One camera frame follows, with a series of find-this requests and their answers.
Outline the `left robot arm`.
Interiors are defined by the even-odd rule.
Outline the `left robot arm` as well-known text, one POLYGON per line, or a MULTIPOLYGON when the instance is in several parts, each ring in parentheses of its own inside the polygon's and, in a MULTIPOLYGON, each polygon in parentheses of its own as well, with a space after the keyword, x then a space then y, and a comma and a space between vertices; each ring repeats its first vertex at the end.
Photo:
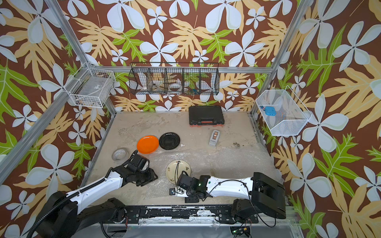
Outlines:
POLYGON ((70 238, 95 223, 122 221, 125 205, 118 199, 111 198, 96 206, 93 203, 126 184, 139 187, 155 181, 158 176, 149 164, 147 158, 134 153, 122 165, 110 168, 104 177, 85 187, 67 193, 55 192, 38 214, 27 237, 37 233, 42 238, 70 238))

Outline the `cream patterned plate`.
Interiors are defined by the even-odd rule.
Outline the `cream patterned plate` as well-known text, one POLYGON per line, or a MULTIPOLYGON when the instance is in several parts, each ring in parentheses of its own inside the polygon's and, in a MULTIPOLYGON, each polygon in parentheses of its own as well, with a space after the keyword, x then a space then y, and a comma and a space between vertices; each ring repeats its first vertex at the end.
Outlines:
POLYGON ((185 171, 187 175, 191 175, 191 167, 186 161, 172 161, 165 170, 166 178, 170 183, 175 184, 183 171, 185 171))

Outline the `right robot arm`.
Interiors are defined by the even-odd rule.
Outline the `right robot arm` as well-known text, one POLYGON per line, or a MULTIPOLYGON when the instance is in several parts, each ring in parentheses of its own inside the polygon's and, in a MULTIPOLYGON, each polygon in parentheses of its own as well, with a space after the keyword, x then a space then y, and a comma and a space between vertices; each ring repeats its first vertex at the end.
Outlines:
POLYGON ((254 172, 242 179, 217 178, 203 175, 192 178, 182 172, 170 196, 184 197, 186 203, 197 203, 207 198, 234 197, 233 216, 248 219, 264 213, 274 219, 286 218, 285 187, 263 173, 254 172))

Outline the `clear bubble wrap sheet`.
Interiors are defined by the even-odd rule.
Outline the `clear bubble wrap sheet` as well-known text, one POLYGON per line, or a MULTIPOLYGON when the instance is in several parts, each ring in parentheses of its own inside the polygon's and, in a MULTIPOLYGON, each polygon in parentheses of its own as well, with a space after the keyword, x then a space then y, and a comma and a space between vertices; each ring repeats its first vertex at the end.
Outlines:
POLYGON ((210 175, 222 179, 244 179, 254 172, 261 172, 279 183, 284 183, 282 174, 274 165, 274 158, 263 147, 186 149, 181 151, 159 151, 150 155, 150 167, 158 179, 145 186, 140 204, 180 205, 183 197, 170 196, 174 184, 166 177, 168 165, 183 160, 190 166, 191 177, 210 175))

